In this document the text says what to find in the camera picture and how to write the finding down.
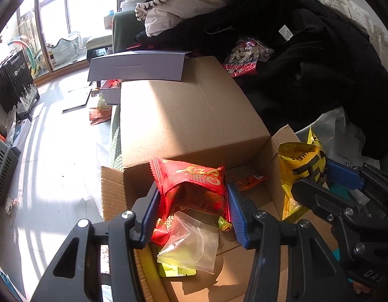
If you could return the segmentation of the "brown cardboard box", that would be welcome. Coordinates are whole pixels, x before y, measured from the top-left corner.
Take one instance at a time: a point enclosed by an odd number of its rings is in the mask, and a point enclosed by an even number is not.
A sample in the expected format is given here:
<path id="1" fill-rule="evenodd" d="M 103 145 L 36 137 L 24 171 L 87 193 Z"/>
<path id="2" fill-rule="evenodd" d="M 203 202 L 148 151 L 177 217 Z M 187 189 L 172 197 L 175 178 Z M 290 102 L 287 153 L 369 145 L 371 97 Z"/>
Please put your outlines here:
<path id="1" fill-rule="evenodd" d="M 278 221 L 284 193 L 279 174 L 279 145 L 294 142 L 289 127 L 270 135 L 245 94 L 214 57 L 189 59 L 182 80 L 130 81 L 122 84 L 120 107 L 122 165 L 102 168 L 104 218 L 131 209 L 156 185 L 150 160 L 162 158 L 225 167 L 226 187 L 251 175 L 267 177 L 240 192 Z M 310 212 L 310 221 L 330 251 L 336 247 L 327 224 Z M 219 235 L 214 273 L 163 278 L 158 247 L 136 249 L 139 281 L 145 301 L 245 301 L 255 252 L 245 249 L 234 229 Z M 288 246 L 281 246 L 277 301 L 287 301 Z"/>

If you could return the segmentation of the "yellow black snack packet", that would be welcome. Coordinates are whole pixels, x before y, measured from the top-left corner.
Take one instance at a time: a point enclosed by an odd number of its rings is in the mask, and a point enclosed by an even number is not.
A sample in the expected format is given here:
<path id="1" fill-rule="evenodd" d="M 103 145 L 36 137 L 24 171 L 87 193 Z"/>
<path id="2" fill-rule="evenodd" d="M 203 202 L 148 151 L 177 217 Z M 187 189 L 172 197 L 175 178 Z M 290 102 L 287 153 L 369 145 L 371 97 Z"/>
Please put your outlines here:
<path id="1" fill-rule="evenodd" d="M 301 210 L 295 200 L 292 187 L 302 178 L 322 184 L 326 178 L 326 154 L 324 148 L 309 127 L 306 142 L 286 142 L 278 150 L 281 186 L 285 193 L 282 220 Z"/>

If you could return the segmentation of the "black radiator heater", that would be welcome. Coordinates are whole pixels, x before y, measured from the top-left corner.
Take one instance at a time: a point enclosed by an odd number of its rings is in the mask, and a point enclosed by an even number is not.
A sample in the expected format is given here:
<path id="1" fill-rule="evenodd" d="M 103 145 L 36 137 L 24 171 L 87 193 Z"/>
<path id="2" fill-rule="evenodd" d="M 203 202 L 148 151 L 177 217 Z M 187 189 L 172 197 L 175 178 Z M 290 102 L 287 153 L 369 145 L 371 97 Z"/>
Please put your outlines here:
<path id="1" fill-rule="evenodd" d="M 17 119 L 32 121 L 31 110 L 40 99 L 23 51 L 17 51 L 0 63 L 0 105 L 6 113 L 15 107 Z"/>

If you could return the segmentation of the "grey slotted plastic crate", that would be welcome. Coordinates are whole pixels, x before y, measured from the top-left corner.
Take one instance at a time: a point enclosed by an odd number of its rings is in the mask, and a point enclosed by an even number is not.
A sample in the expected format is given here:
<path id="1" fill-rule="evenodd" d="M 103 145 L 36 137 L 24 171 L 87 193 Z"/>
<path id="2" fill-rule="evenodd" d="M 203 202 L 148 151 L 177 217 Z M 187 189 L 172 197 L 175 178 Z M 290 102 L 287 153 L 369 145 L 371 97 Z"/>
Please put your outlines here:
<path id="1" fill-rule="evenodd" d="M 0 206 L 5 203 L 15 168 L 18 163 L 18 156 L 13 149 L 0 139 Z"/>

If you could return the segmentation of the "white plastic shopping bag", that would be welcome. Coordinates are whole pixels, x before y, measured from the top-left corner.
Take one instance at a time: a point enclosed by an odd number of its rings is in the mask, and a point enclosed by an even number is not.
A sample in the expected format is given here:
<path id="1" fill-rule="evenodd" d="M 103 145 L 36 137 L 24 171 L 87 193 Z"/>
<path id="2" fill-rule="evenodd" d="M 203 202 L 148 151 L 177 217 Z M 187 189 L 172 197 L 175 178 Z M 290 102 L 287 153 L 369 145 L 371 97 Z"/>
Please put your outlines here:
<path id="1" fill-rule="evenodd" d="M 365 136 L 353 123 L 345 120 L 345 111 L 342 107 L 328 111 L 302 130 L 296 133 L 301 142 L 307 143 L 309 130 L 312 129 L 314 136 L 331 161 L 340 163 L 347 168 L 368 164 L 380 170 L 380 162 L 371 157 L 362 156 L 361 150 L 365 144 Z M 366 206 L 370 199 L 361 192 L 361 189 L 352 189 L 330 178 L 330 170 L 326 171 L 326 183 L 329 190 L 346 200 L 356 200 L 362 206 Z"/>

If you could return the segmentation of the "red orange snack wrapper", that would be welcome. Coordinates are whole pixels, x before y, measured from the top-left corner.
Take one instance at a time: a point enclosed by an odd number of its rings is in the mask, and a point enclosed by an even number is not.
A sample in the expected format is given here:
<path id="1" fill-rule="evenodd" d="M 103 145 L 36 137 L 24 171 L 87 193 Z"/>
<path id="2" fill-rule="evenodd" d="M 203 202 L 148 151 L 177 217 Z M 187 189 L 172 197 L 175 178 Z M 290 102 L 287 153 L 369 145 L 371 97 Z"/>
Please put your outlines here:
<path id="1" fill-rule="evenodd" d="M 251 175 L 245 179 L 241 179 L 240 181 L 237 181 L 236 186 L 240 192 L 245 192 L 259 185 L 266 179 L 267 177 L 264 177 L 264 176 Z"/>

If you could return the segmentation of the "clear plastic zip bag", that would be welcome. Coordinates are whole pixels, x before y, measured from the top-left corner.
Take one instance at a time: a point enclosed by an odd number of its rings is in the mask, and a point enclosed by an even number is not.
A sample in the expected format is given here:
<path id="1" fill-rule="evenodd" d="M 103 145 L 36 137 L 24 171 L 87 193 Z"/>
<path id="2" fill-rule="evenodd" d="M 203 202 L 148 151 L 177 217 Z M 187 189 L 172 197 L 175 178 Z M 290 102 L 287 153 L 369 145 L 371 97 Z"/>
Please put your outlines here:
<path id="1" fill-rule="evenodd" d="M 174 214 L 171 234 L 157 254 L 157 262 L 213 274 L 219 230 L 181 211 Z"/>

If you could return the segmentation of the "yellow green snack packet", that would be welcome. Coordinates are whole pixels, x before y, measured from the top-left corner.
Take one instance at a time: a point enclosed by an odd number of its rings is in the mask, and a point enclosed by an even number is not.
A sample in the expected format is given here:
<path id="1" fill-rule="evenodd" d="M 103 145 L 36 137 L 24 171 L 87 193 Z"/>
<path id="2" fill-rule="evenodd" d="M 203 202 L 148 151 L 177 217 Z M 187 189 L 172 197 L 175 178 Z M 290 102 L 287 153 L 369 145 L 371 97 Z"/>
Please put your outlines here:
<path id="1" fill-rule="evenodd" d="M 165 263 L 158 263 L 159 275 L 161 277 L 186 277 L 194 276 L 197 271 L 195 269 L 186 269 L 174 265 L 168 265 Z"/>

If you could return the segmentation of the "white quilted jacket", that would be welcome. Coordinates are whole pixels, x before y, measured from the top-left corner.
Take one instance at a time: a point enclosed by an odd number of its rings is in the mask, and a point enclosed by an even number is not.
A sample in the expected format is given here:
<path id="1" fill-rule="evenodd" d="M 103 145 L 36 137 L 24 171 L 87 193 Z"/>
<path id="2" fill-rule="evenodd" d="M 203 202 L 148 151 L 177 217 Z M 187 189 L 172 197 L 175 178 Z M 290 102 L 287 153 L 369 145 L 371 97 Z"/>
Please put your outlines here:
<path id="1" fill-rule="evenodd" d="M 362 32 L 369 36 L 369 41 L 375 48 L 378 57 L 388 72 L 388 38 L 381 27 L 373 20 L 368 11 L 352 0 L 316 0 L 330 8 L 338 15 L 349 20 Z"/>

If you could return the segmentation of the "red snack packet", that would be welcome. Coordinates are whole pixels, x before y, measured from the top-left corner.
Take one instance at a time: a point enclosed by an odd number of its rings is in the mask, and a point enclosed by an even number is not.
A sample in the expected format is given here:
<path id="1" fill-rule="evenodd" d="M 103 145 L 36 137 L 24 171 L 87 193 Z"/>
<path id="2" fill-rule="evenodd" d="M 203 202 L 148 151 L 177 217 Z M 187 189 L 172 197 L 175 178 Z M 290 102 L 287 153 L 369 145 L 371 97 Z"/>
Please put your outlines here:
<path id="1" fill-rule="evenodd" d="M 154 158 L 150 169 L 161 201 L 151 242 L 163 246 L 172 231 L 174 213 L 183 209 L 219 216 L 230 228 L 231 216 L 225 167 L 211 168 L 177 160 Z"/>

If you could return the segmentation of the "yellow wrapped lollipop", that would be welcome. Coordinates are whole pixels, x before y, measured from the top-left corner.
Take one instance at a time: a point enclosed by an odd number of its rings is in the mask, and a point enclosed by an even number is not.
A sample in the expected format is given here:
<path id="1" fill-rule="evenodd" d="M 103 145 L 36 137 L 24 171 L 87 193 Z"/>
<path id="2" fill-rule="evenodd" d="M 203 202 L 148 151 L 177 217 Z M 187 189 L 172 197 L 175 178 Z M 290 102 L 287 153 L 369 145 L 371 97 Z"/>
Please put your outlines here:
<path id="1" fill-rule="evenodd" d="M 224 232 L 232 231 L 234 229 L 232 223 L 221 216 L 218 219 L 218 227 L 221 231 Z"/>

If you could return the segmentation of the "black clothing pile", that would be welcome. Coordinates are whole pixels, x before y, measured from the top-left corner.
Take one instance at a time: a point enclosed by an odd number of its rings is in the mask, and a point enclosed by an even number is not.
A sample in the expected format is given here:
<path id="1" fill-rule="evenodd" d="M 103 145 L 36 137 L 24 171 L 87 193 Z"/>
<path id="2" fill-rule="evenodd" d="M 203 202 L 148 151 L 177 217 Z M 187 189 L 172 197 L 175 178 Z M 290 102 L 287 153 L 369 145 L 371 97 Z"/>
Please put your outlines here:
<path id="1" fill-rule="evenodd" d="M 285 125 L 301 130 L 341 107 L 364 134 L 362 154 L 387 155 L 388 72 L 369 37 L 316 0 L 231 0 L 157 36 L 136 37 L 219 61 L 241 38 L 272 50 L 238 81 L 270 133 Z"/>

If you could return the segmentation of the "teal mat with black letters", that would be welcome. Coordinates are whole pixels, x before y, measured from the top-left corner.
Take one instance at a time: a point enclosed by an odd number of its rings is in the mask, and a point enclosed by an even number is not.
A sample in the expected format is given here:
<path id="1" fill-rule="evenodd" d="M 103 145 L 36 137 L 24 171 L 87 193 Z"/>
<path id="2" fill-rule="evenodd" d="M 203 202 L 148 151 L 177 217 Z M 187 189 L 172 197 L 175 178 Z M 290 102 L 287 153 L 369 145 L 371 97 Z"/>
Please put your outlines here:
<path id="1" fill-rule="evenodd" d="M 351 197 L 345 187 L 333 182 L 330 182 L 328 186 L 332 194 L 348 201 L 351 205 L 354 204 L 354 198 Z M 343 225 L 344 223 L 340 221 L 340 218 L 336 217 L 333 221 L 333 227 L 331 228 L 331 233 L 338 243 L 338 248 L 335 249 L 333 255 L 341 266 L 347 262 L 349 257 L 349 242 L 347 242 L 348 234 Z"/>

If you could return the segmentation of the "purple flat box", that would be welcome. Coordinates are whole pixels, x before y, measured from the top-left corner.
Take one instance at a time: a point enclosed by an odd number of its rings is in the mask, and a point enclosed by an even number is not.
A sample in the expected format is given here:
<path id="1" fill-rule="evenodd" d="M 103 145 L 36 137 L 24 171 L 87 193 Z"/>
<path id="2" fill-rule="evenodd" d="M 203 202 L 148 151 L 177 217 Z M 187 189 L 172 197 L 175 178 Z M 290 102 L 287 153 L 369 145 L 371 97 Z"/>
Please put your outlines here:
<path id="1" fill-rule="evenodd" d="M 89 81 L 180 81 L 186 51 L 126 51 L 93 58 Z"/>

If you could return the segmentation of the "red snack bag on sofa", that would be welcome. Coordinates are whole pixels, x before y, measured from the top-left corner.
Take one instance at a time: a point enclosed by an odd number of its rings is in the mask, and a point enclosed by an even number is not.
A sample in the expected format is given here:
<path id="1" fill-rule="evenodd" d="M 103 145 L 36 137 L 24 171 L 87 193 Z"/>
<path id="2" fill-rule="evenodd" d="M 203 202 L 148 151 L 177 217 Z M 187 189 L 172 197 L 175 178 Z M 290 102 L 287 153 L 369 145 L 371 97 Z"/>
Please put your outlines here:
<path id="1" fill-rule="evenodd" d="M 257 63 L 267 62 L 274 53 L 259 40 L 246 38 L 238 41 L 223 63 L 223 67 L 232 78 L 257 74 Z"/>

